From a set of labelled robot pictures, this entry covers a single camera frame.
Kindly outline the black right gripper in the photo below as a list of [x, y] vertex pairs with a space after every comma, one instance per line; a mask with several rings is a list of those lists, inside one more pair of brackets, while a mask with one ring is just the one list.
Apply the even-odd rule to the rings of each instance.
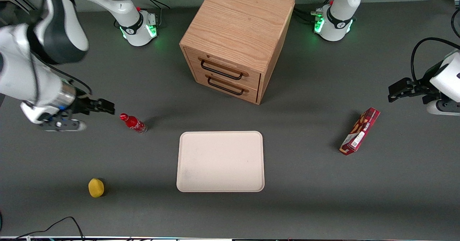
[[97, 100], [90, 99], [89, 97], [76, 97], [70, 109], [73, 114], [90, 115], [91, 112], [115, 114], [114, 104], [108, 100], [99, 98]]

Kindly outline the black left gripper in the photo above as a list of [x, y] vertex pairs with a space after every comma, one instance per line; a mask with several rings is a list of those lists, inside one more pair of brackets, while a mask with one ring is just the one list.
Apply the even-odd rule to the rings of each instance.
[[394, 102], [403, 97], [422, 96], [424, 105], [430, 102], [441, 100], [441, 93], [432, 84], [424, 84], [422, 80], [413, 81], [411, 78], [405, 77], [390, 85], [388, 94], [388, 102]]

